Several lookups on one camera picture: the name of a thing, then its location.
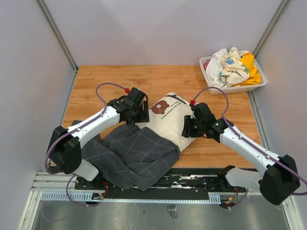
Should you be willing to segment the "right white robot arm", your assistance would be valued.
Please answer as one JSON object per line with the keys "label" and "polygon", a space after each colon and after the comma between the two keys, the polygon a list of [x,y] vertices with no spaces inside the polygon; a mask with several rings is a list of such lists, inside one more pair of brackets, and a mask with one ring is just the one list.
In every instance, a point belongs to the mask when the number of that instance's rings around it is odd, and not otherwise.
{"label": "right white robot arm", "polygon": [[244,135],[230,121],[216,119],[206,103],[190,102],[192,113],[184,117],[182,136],[185,138],[214,139],[250,162],[255,171],[227,166],[217,180],[224,192],[233,187],[242,187],[259,192],[273,205],[281,204],[300,187],[295,160],[279,156]]}

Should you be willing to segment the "cream pillow with bear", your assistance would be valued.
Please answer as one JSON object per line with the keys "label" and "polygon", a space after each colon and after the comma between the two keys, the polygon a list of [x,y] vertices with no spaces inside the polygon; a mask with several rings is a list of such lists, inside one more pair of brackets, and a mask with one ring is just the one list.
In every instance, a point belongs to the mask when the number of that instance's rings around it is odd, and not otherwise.
{"label": "cream pillow with bear", "polygon": [[189,102],[178,94],[170,92],[149,108],[148,123],[138,123],[142,129],[147,127],[159,136],[172,141],[184,151],[195,139],[183,137],[184,117],[192,115]]}

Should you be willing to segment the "dark grey checked pillowcase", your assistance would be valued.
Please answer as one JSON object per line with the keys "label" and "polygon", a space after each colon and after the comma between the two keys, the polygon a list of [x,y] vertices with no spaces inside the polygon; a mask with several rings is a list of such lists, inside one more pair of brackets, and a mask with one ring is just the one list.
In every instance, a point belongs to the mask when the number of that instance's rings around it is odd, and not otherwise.
{"label": "dark grey checked pillowcase", "polygon": [[112,184],[146,191],[175,164],[180,150],[147,127],[123,124],[104,138],[90,139],[81,154]]}

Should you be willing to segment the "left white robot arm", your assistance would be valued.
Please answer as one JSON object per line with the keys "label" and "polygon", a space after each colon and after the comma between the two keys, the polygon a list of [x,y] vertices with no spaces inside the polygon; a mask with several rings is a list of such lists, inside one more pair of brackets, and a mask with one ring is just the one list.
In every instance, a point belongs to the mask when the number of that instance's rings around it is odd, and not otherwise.
{"label": "left white robot arm", "polygon": [[52,161],[59,172],[84,178],[91,189],[102,186],[103,178],[99,170],[82,157],[84,145],[120,122],[134,125],[150,120],[148,96],[137,88],[125,88],[124,91],[126,95],[104,102],[103,109],[93,116],[68,128],[58,126],[53,130],[45,159],[45,170],[49,174],[55,174],[48,168],[48,162]]}

